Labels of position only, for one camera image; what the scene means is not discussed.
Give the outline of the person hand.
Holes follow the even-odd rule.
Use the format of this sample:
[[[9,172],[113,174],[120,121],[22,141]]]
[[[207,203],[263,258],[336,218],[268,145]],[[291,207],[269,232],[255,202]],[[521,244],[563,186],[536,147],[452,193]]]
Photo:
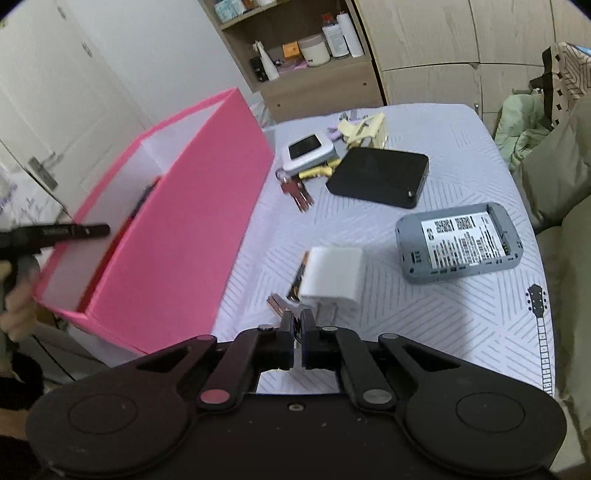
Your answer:
[[[34,283],[39,267],[36,260],[5,296],[5,310],[1,313],[1,331],[15,342],[21,342],[34,332],[37,323],[37,303],[33,298]]]

